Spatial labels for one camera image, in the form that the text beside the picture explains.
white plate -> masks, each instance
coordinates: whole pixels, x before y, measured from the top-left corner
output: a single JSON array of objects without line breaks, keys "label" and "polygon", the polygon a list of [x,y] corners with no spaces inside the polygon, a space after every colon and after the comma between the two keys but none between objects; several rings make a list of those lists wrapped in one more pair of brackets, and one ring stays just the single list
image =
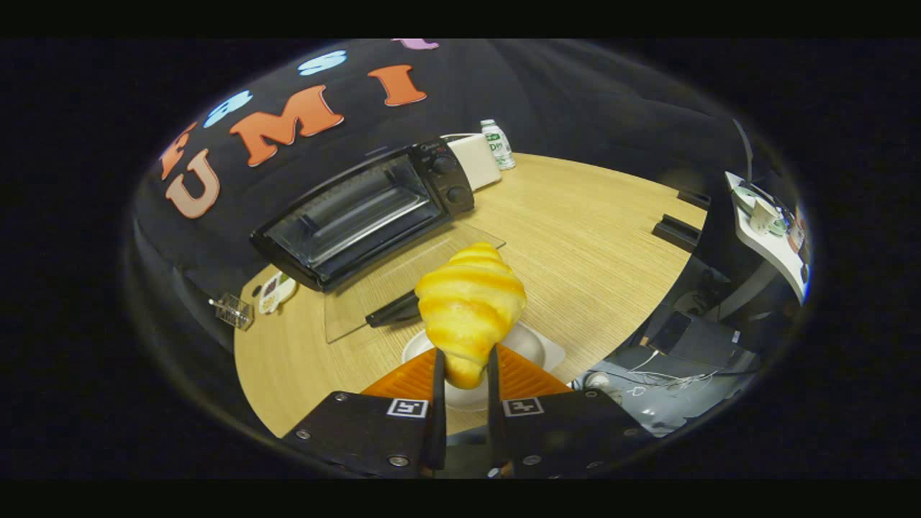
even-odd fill
[{"label": "white plate", "polygon": [[[552,371],[563,363],[566,351],[551,342],[549,338],[519,322],[508,332],[502,345],[519,353],[521,356],[540,365],[545,371]],[[402,362],[406,363],[435,346],[429,341],[426,332],[413,336],[403,348]],[[472,390],[463,390],[445,382],[445,405],[461,412],[479,412],[489,406],[489,375],[483,377],[480,386]]]}]

